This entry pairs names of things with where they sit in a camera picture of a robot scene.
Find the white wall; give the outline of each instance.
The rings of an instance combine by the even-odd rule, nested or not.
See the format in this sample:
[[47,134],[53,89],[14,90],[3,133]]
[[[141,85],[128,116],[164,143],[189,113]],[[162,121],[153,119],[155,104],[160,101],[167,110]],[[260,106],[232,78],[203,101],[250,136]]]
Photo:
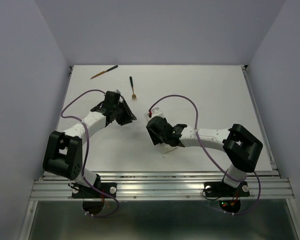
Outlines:
[[0,240],[18,239],[69,77],[33,0],[0,0]]
[[284,0],[36,0],[74,64],[248,64]]
[[300,211],[300,0],[287,0],[248,75],[275,160]]

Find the purple cable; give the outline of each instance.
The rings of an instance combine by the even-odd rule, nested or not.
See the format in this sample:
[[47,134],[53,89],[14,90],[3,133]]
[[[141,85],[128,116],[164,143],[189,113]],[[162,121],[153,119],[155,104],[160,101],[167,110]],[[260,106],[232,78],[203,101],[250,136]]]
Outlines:
[[[182,95],[177,95],[177,94],[171,94],[171,95],[167,95],[167,96],[164,96],[162,98],[160,98],[158,101],[156,101],[150,108],[149,108],[149,113],[152,111],[152,108],[157,105],[160,101],[162,101],[163,99],[166,99],[166,98],[170,98],[170,97],[180,97],[180,98],[183,98],[183,99],[187,99],[190,103],[192,103],[194,109],[195,109],[195,123],[194,123],[194,129],[196,130],[196,137],[198,138],[198,141],[200,143],[200,146],[202,147],[202,149],[204,150],[204,152],[206,153],[206,155],[209,157],[209,159],[214,163],[214,165],[216,165],[216,167],[221,171],[223,172],[228,178],[230,178],[231,180],[233,181],[236,181],[237,183],[239,182],[242,182],[246,179],[246,176],[242,179],[242,180],[237,180],[233,177],[231,177],[225,170],[223,170],[220,165],[213,159],[213,157],[209,154],[209,152],[206,150],[202,140],[200,139],[200,135],[198,133],[198,130],[197,130],[197,126],[198,126],[198,119],[199,119],[199,111],[198,111],[198,108],[196,107],[195,103],[187,98],[186,96],[182,96]],[[249,211],[251,211],[252,209],[254,209],[260,199],[260,195],[261,195],[261,182],[260,182],[260,179],[259,179],[259,176],[256,174],[256,172],[253,172],[257,181],[258,181],[258,185],[259,185],[259,193],[258,193],[258,197],[256,198],[254,204],[252,207],[250,207],[249,209],[243,211],[243,212],[239,212],[239,213],[233,213],[234,215],[242,215],[242,214],[246,214],[248,213]],[[220,210],[220,209],[217,209],[217,208],[214,208],[214,207],[210,207],[208,206],[209,208],[212,208],[214,210],[217,210],[219,212],[224,212],[223,210]]]
[[156,101],[149,109],[149,112],[152,111],[152,108],[157,105],[160,101],[162,101],[163,99],[166,99],[166,98],[170,98],[170,97],[180,97],[180,98],[183,98],[183,99],[187,99],[190,103],[192,103],[194,109],[195,109],[195,123],[194,123],[194,129],[195,129],[195,132],[196,132],[196,137],[198,138],[198,141],[200,143],[200,146],[202,147],[203,151],[205,152],[205,154],[208,156],[208,158],[214,163],[214,165],[221,171],[223,172],[224,175],[226,175],[228,178],[230,178],[232,181],[235,181],[235,182],[242,182],[246,179],[246,176],[241,179],[241,180],[238,180],[238,179],[235,179],[233,178],[232,176],[230,176],[225,170],[223,170],[223,168],[213,159],[213,157],[209,154],[209,152],[206,150],[202,140],[200,139],[200,135],[199,135],[199,132],[198,132],[198,119],[199,119],[199,111],[198,111],[198,108],[196,107],[195,103],[187,98],[186,96],[182,96],[182,95],[177,95],[177,94],[172,94],[172,95],[167,95],[167,96],[164,96],[162,98],[160,98],[158,101]]
[[94,191],[98,192],[99,194],[102,194],[102,195],[104,195],[104,196],[106,196],[106,197],[108,197],[108,198],[113,199],[113,200],[117,203],[117,207],[116,207],[112,212],[110,212],[110,213],[108,213],[108,214],[105,214],[105,215],[92,215],[92,214],[89,214],[88,212],[85,212],[85,214],[87,214],[87,215],[89,215],[89,216],[91,216],[91,217],[93,217],[93,218],[94,218],[94,217],[95,217],[95,218],[103,218],[103,217],[107,217],[107,216],[109,216],[109,215],[115,213],[115,212],[119,209],[119,207],[120,207],[119,201],[118,201],[115,197],[113,197],[113,196],[111,196],[111,195],[108,195],[108,194],[106,194],[106,193],[104,193],[104,192],[98,190],[97,188],[95,188],[95,187],[94,187],[92,184],[90,184],[90,183],[88,182],[88,180],[85,178],[85,176],[84,176],[85,165],[86,165],[86,162],[87,162],[87,159],[88,159],[88,154],[89,154],[89,149],[90,149],[90,137],[89,137],[89,131],[88,131],[88,128],[87,128],[86,124],[82,121],[82,119],[80,119],[79,117],[77,117],[77,116],[71,116],[71,115],[69,115],[69,116],[64,116],[64,115],[63,115],[63,113],[65,112],[65,110],[68,109],[69,106],[71,106],[77,99],[79,99],[80,97],[84,96],[84,95],[87,94],[87,93],[94,92],[94,91],[95,91],[95,92],[101,92],[101,93],[105,94],[105,92],[103,92],[102,90],[98,90],[98,89],[92,89],[92,90],[88,90],[88,91],[82,93],[82,94],[79,95],[77,98],[75,98],[73,101],[71,101],[71,102],[70,102],[70,103],[62,110],[62,112],[61,112],[61,117],[64,118],[64,119],[67,119],[67,118],[68,118],[68,119],[76,119],[77,121],[80,121],[81,124],[82,124],[83,127],[84,127],[84,130],[85,130],[85,133],[86,133],[86,153],[85,153],[84,162],[83,162],[83,166],[82,166],[82,176],[83,176],[83,180],[86,182],[87,185],[90,186],[91,189],[93,189]]

